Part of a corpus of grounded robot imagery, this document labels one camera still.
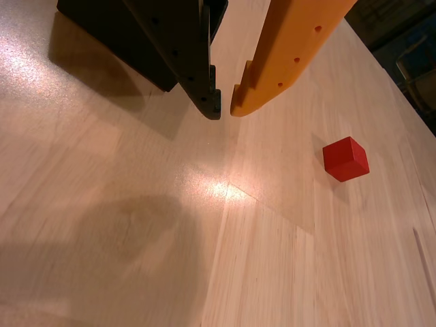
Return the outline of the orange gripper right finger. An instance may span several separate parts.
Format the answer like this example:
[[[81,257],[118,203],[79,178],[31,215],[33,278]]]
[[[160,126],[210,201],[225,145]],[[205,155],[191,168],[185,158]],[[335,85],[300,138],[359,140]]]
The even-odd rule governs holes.
[[[234,86],[230,114],[251,114],[290,88],[354,4],[271,1],[253,59]]]

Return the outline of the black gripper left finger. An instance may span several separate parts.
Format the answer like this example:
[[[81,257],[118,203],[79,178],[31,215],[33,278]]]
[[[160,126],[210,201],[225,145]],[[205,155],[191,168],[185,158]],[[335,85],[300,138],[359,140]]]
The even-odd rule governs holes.
[[[125,5],[196,108],[221,118],[221,91],[211,42],[222,21],[221,1],[126,1]]]

